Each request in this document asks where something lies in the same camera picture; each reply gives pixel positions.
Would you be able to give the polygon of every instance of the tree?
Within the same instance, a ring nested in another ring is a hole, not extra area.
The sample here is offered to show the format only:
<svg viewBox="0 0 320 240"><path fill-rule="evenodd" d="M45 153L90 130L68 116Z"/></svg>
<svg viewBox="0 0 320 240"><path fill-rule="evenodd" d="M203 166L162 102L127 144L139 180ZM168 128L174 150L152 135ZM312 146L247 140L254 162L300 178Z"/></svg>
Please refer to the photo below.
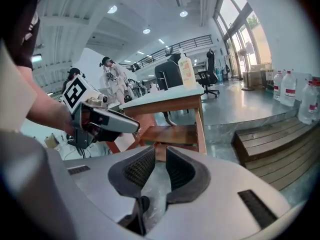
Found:
<svg viewBox="0 0 320 240"><path fill-rule="evenodd" d="M255 26L259 25L259 23L260 23L260 22L258 21L256 15L252 15L252 17L249 17L249 18L247 19L247 21L248 21L248 24L249 24L249 26L250 26L250 29L253 29Z"/></svg>

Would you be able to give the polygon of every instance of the wooden step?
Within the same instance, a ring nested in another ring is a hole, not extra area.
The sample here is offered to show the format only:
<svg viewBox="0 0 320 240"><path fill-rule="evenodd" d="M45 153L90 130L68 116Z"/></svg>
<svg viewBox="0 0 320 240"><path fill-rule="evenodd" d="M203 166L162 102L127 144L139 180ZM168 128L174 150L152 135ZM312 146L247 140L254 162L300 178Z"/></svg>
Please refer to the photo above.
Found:
<svg viewBox="0 0 320 240"><path fill-rule="evenodd" d="M232 144L240 164L246 166L250 161L272 156L294 146L317 128L316 125L306 125L293 117L268 126L236 131Z"/></svg>
<svg viewBox="0 0 320 240"><path fill-rule="evenodd" d="M288 148L246 162L245 167L277 190L282 190L301 177L319 157L320 127L315 126Z"/></svg>
<svg viewBox="0 0 320 240"><path fill-rule="evenodd" d="M285 159L287 156L291 155L292 153L301 150L301 151L308 151L312 145L319 142L318 136L320 135L320 128L315 129L312 134L308 135L303 140L299 141L298 143L294 144L293 146L278 152L274 155L261 158L259 160L254 160L245 163L245 167L252 172L256 172L256 170L260 170L263 167L271 166L273 163Z"/></svg>
<svg viewBox="0 0 320 240"><path fill-rule="evenodd" d="M176 144L197 144L197 127L191 125L150 126L141 136L144 141Z"/></svg>

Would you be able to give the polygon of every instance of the black mesh vent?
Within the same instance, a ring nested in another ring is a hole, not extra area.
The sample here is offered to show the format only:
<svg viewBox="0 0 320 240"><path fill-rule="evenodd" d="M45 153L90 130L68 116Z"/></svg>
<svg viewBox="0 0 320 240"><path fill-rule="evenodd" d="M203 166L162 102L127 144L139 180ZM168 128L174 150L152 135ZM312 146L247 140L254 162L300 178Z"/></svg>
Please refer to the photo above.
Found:
<svg viewBox="0 0 320 240"><path fill-rule="evenodd" d="M150 150L148 153L127 165L123 170L124 176L128 181L142 189L154 170L155 162L155 151Z"/></svg>
<svg viewBox="0 0 320 240"><path fill-rule="evenodd" d="M79 167L67 169L70 175L79 174L85 171L90 170L90 168L86 165L81 165Z"/></svg>
<svg viewBox="0 0 320 240"><path fill-rule="evenodd" d="M169 156L168 158L165 167L170 177L171 190L174 191L190 182L194 178L196 171L190 163L177 155Z"/></svg>
<svg viewBox="0 0 320 240"><path fill-rule="evenodd" d="M273 212L257 197L252 190L238 192L238 195L248 207L249 211L258 222L261 229L266 228L277 220Z"/></svg>
<svg viewBox="0 0 320 240"><path fill-rule="evenodd" d="M155 148L150 146L127 159L115 163L109 169L108 178L120 195L140 198L141 189L154 170L155 164Z"/></svg>
<svg viewBox="0 0 320 240"><path fill-rule="evenodd" d="M206 190L211 180L210 172L203 163L173 147L166 149L165 168L172 190L166 195L167 205L194 201Z"/></svg>

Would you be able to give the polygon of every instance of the water bottle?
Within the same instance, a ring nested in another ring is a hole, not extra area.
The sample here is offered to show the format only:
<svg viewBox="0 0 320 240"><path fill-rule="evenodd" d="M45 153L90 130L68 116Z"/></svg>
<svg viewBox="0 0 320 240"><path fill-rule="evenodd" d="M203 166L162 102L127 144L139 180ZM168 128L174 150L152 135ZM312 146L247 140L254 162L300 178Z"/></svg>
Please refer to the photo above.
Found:
<svg viewBox="0 0 320 240"><path fill-rule="evenodd" d="M288 70L282 79L280 89L280 103L288 107L293 107L296 100L296 78Z"/></svg>
<svg viewBox="0 0 320 240"><path fill-rule="evenodd" d="M313 120L320 119L320 81L317 81L316 79L313 80L313 87L315 90L315 105L314 105L314 112L313 112Z"/></svg>
<svg viewBox="0 0 320 240"><path fill-rule="evenodd" d="M281 82L283 80L283 75L281 71L278 70L278 73L273 78L273 98L276 101L280 100L280 90L281 90Z"/></svg>
<svg viewBox="0 0 320 240"><path fill-rule="evenodd" d="M310 125L313 120L313 113L315 112L316 106L316 91L313 87L312 81L302 90L302 101L299 107L298 119L307 125Z"/></svg>

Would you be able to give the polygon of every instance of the ceiling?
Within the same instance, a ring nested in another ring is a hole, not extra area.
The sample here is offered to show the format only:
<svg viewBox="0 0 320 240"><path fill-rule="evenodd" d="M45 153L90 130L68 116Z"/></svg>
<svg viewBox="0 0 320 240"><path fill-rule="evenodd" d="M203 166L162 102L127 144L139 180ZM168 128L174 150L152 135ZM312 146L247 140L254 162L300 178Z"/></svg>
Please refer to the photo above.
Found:
<svg viewBox="0 0 320 240"><path fill-rule="evenodd" d="M216 0L205 2L215 4ZM113 5L117 11L109 14ZM47 93L60 92L68 69L84 47L118 63L133 63L165 45L207 35L208 29L201 26L204 8L201 0L180 0L180 7L176 0L40 0L34 54L41 54L42 61L33 65L35 82ZM179 14L184 10L188 16L182 18ZM146 28L149 34L143 34Z"/></svg>

